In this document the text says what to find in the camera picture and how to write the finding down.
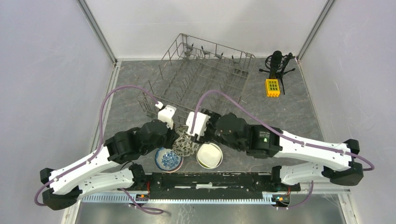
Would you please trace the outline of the floral brown patterned bowl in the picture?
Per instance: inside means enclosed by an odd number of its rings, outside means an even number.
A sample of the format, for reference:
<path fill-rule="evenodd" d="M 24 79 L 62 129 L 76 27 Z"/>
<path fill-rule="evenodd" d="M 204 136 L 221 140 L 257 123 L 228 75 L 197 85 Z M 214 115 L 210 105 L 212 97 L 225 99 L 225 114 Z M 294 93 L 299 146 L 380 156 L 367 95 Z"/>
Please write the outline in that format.
<path fill-rule="evenodd" d="M 179 156 L 187 157 L 193 155 L 201 144 L 191 141 L 191 137 L 179 136 L 172 145 L 172 150 Z"/>

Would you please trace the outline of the grey wire dish rack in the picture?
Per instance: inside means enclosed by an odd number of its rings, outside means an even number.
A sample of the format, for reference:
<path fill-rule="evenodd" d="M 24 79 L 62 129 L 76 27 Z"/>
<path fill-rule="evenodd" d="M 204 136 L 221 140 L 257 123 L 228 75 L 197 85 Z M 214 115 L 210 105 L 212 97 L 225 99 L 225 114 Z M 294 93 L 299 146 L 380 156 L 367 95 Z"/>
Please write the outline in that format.
<path fill-rule="evenodd" d="M 174 123 L 183 126 L 208 90 L 240 102 L 255 61 L 252 53 L 180 33 L 144 88 L 164 105 L 175 107 Z"/>

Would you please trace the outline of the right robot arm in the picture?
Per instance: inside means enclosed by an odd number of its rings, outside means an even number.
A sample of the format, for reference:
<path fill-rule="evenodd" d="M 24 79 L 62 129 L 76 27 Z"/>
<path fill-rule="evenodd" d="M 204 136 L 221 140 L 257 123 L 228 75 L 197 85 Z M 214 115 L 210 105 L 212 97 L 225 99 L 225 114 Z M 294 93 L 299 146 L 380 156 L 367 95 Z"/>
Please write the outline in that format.
<path fill-rule="evenodd" d="M 276 127 L 248 124 L 233 113 L 220 115 L 210 110 L 198 112 L 192 138 L 196 142 L 213 141 L 256 159 L 303 161 L 272 168 L 269 183 L 275 190 L 325 180 L 341 186 L 356 186 L 364 176 L 363 165 L 355 161 L 360 146 L 353 139 L 336 144 L 302 138 Z"/>

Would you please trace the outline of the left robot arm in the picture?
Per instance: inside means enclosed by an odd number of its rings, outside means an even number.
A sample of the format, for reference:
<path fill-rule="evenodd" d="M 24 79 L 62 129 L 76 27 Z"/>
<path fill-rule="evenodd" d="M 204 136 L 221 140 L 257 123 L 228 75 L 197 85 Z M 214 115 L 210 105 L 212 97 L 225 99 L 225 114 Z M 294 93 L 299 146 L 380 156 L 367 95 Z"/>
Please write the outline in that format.
<path fill-rule="evenodd" d="M 133 163 L 114 173 L 105 171 L 134 162 L 158 148 L 170 149 L 180 137 L 174 128 L 155 119 L 142 127 L 117 132 L 100 143 L 98 149 L 84 158 L 60 169 L 40 171 L 43 186 L 35 203 L 52 210 L 63 210 L 83 197 L 112 189 L 146 190 L 148 178 L 142 165 Z"/>

